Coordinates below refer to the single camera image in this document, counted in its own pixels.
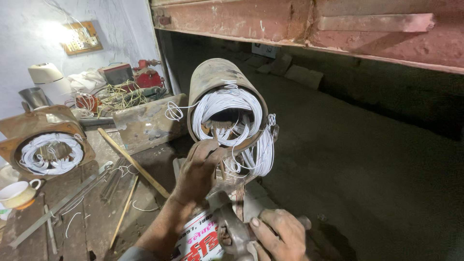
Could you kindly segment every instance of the dark floor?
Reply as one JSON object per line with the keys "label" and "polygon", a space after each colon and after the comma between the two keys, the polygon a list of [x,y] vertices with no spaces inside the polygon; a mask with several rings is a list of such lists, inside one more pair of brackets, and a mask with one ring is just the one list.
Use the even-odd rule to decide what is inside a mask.
{"label": "dark floor", "polygon": [[182,90],[206,59],[234,62],[280,125],[263,186],[283,208],[327,217],[360,261],[464,260],[464,149],[460,142],[355,107],[226,50],[173,37]]}

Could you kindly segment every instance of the stainless steel container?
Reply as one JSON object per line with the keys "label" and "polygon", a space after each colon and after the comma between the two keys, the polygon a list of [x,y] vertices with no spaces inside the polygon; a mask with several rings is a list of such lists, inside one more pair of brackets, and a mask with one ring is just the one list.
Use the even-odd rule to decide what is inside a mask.
{"label": "stainless steel container", "polygon": [[19,91],[18,94],[27,102],[31,110],[50,105],[44,91],[38,87],[24,89]]}
{"label": "stainless steel container", "polygon": [[[263,118],[261,119],[260,129],[263,130],[267,123],[267,105],[263,97],[250,83],[250,81],[243,75],[239,68],[229,60],[214,58],[209,59],[201,63],[193,72],[192,79],[190,81],[190,96],[188,105],[191,106],[200,100],[205,93],[211,89],[224,86],[224,81],[236,80],[239,87],[247,89],[251,94],[256,96],[261,104],[263,110]],[[192,117],[195,107],[189,108],[187,113],[187,126],[190,136],[197,142],[198,139],[192,131]],[[262,131],[258,131],[255,135],[246,139],[240,145],[235,146],[234,154],[242,152],[248,149],[253,143],[255,143],[259,137],[263,134]],[[232,147],[227,148],[229,152],[232,151]]]}

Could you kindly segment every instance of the hand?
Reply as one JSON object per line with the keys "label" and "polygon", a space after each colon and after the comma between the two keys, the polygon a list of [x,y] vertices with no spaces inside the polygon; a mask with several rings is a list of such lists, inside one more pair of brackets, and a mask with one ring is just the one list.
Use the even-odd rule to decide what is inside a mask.
{"label": "hand", "polygon": [[180,168],[179,179],[172,197],[181,204],[200,203],[213,187],[216,166],[227,150],[215,139],[195,143]]}
{"label": "hand", "polygon": [[305,230],[303,225],[289,212],[283,209],[265,209],[259,215],[260,219],[252,218],[250,227],[262,244],[255,244],[259,261],[271,261],[264,248],[276,261],[304,261]]}

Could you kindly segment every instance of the fingernail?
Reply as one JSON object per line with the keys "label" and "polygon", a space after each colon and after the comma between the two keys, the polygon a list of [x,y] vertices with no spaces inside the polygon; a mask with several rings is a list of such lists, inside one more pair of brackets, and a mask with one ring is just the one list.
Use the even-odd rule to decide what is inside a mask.
{"label": "fingernail", "polygon": [[259,219],[254,217],[251,219],[251,223],[253,224],[253,226],[259,227]]}

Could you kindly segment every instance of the workbench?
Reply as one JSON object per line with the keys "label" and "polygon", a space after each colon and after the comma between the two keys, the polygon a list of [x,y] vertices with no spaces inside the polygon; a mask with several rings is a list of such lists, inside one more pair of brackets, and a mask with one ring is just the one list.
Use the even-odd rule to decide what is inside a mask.
{"label": "workbench", "polygon": [[[87,193],[82,202],[73,210],[63,215],[62,223],[58,223],[53,227],[58,254],[53,254],[52,252],[46,223],[40,226],[39,229],[24,240],[16,249],[8,246],[12,240],[45,214],[44,204],[47,204],[51,209],[82,183],[82,181],[97,173],[100,166],[107,161],[116,163],[120,158],[98,133],[97,127],[111,130],[114,129],[114,125],[88,127],[85,130],[87,139],[95,151],[95,160],[46,181],[39,189],[39,192],[44,192],[43,196],[37,196],[35,202],[30,207],[11,212],[4,230],[3,240],[0,243],[0,260],[117,260],[126,249],[137,241],[157,217],[160,212],[159,210],[143,212],[132,206],[134,204],[140,209],[154,209],[163,205],[166,200],[142,175],[139,175],[138,183],[132,196],[132,202],[125,214],[115,244],[112,249],[109,249],[110,242],[133,185],[134,176],[128,173],[121,178],[109,205],[105,205],[99,197],[105,187],[105,182],[103,181]],[[109,133],[109,135],[123,147],[118,132]],[[172,192],[175,186],[173,160],[175,158],[186,157],[192,145],[193,141],[187,135],[139,152],[133,155],[133,158],[168,192]],[[226,182],[224,182],[221,174],[218,172],[217,183],[211,192],[225,190],[227,193],[231,193],[236,190],[239,202],[237,214],[239,217],[243,217],[245,184],[254,178],[255,176],[253,175],[248,175],[245,178],[234,178],[227,175]],[[192,217],[203,211],[205,207],[204,204],[198,206]]]}

